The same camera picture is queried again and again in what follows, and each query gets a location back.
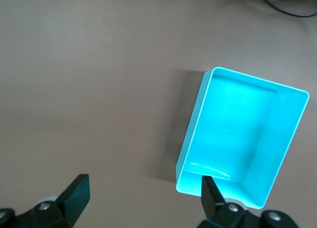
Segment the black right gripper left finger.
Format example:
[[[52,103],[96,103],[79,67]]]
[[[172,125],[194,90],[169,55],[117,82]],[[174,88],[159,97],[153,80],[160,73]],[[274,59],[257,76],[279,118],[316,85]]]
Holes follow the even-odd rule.
[[[1,208],[2,228],[72,228],[90,200],[88,174],[79,174],[56,198],[39,202],[29,211],[16,215],[11,208]]]

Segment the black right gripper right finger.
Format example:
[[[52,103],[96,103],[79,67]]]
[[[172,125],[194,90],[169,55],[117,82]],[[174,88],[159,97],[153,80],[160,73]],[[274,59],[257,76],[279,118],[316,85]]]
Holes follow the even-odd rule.
[[[295,228],[296,223],[281,211],[265,210],[255,216],[241,205],[226,202],[211,176],[202,176],[201,203],[206,215],[199,228]]]

